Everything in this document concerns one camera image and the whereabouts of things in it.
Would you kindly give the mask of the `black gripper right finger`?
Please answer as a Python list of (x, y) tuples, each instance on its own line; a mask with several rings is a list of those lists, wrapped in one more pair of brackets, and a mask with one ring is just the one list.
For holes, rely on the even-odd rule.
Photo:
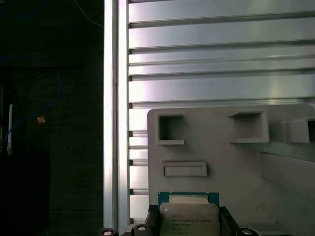
[(255, 231), (240, 227), (225, 206), (219, 207), (221, 236), (254, 236)]

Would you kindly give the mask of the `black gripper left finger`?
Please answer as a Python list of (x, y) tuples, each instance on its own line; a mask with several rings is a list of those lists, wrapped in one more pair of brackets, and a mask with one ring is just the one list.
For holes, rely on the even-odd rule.
[(161, 213), (158, 205), (150, 205), (144, 223), (131, 224), (120, 234), (113, 228), (100, 228), (96, 236), (158, 236), (160, 232)]

